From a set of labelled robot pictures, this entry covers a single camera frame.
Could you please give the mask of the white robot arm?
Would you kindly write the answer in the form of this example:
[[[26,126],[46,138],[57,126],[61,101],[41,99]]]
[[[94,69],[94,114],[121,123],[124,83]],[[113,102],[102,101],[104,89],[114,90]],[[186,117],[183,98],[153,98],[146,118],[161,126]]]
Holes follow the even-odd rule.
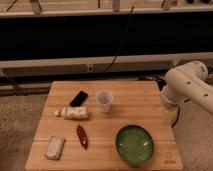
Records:
[[[176,66],[166,73],[166,85],[160,92],[164,123],[174,123],[184,99],[194,101],[213,115],[213,86],[205,82],[207,76],[207,66],[201,61]]]

